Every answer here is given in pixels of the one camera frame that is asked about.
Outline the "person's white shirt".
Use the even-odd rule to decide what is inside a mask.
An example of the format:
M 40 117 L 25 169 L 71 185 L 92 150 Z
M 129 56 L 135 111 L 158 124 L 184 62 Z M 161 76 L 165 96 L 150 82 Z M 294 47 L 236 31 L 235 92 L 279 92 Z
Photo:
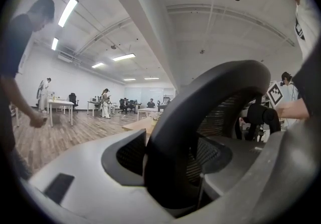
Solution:
M 320 18 L 314 0 L 300 0 L 295 13 L 295 32 L 304 62 L 319 38 Z

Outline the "person's right forearm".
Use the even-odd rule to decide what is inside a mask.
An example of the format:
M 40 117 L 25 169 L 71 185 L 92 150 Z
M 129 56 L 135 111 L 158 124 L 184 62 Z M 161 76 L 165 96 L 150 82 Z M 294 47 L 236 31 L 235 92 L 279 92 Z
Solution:
M 281 103 L 275 110 L 279 118 L 301 120 L 310 117 L 310 113 L 302 98 Z

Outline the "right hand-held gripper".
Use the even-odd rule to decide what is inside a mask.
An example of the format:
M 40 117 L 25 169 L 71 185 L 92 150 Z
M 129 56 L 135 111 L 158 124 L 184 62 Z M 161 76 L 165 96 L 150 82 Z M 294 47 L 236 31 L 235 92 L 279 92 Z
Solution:
M 284 98 L 280 83 L 271 81 L 266 95 L 268 96 L 271 105 L 279 105 Z

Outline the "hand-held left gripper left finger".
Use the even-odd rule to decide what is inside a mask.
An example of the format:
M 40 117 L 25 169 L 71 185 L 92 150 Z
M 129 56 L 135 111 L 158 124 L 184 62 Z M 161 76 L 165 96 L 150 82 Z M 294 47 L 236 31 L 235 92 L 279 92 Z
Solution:
M 122 147 L 145 145 L 145 130 L 76 145 L 38 171 L 27 193 L 55 224 L 170 224 L 173 216 L 118 161 Z

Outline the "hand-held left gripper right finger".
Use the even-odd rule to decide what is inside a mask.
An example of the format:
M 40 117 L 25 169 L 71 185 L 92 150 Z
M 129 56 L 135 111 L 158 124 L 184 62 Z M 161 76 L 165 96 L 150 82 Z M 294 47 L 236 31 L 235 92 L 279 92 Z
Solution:
M 319 120 L 272 134 L 251 165 L 232 161 L 205 176 L 216 200 L 175 224 L 304 224 L 319 198 Z

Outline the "wooden desk white legs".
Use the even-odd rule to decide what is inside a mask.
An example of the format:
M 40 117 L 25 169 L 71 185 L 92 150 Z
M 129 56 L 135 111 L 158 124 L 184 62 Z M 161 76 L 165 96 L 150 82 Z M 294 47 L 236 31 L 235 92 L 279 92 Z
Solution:
M 127 124 L 122 126 L 122 129 L 125 131 L 132 131 L 132 130 L 142 130 L 145 129 L 146 133 L 150 135 L 156 125 L 157 121 L 153 120 L 152 118 L 145 118 L 139 121 L 133 122 L 131 124 Z

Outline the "black mesh office chair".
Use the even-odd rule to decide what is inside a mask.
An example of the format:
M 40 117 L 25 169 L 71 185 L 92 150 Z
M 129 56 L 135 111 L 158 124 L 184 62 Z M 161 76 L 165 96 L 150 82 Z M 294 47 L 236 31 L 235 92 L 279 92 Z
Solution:
M 270 72 L 254 60 L 220 64 L 197 77 L 164 110 L 146 149 L 144 183 L 149 194 L 179 218 L 217 199 L 204 187 L 206 175 L 232 161 L 251 165 L 263 147 L 260 124 L 280 125 L 261 104 Z

